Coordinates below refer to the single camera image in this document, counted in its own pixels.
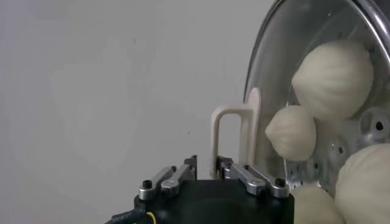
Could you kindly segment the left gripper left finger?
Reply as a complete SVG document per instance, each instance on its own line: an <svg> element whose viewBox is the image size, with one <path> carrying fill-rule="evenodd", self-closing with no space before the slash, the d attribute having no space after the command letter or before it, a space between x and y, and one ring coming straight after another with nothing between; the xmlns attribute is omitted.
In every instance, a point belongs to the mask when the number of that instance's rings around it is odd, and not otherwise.
<svg viewBox="0 0 390 224"><path fill-rule="evenodd" d="M153 178L142 182L138 190L140 200L153 200L158 193L174 197L186 180L197 179L197 155L186 158L183 164L162 168Z"/></svg>

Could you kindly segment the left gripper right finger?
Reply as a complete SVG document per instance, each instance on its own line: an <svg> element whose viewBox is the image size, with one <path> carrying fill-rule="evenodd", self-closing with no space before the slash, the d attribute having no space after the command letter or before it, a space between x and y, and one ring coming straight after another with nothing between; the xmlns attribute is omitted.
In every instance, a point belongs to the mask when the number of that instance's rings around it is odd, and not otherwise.
<svg viewBox="0 0 390 224"><path fill-rule="evenodd" d="M253 165L234 163L231 158L218 156L216 173L222 179L239 180L250 195L260 196L268 191L276 198L289 197L289 187L284 178L262 173Z"/></svg>

